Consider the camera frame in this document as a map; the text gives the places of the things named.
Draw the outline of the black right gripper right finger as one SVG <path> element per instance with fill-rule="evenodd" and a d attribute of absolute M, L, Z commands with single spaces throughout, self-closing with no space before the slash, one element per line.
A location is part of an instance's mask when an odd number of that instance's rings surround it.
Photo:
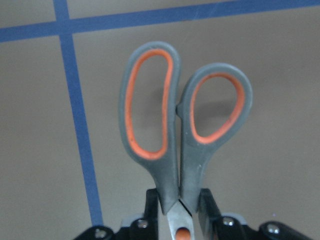
<path fill-rule="evenodd" d="M 252 229 L 239 214 L 221 213 L 211 191 L 201 189 L 198 219 L 205 240 L 306 240 L 308 237 L 290 226 L 267 221 Z"/>

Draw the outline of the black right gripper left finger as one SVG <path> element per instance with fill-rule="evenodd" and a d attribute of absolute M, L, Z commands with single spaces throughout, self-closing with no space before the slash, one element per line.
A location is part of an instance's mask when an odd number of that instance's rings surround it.
<path fill-rule="evenodd" d="M 156 189 L 146 191 L 142 216 L 126 219 L 118 232 L 114 232 L 107 226 L 96 225 L 75 237 L 76 240 L 157 240 L 158 238 L 158 192 Z"/>

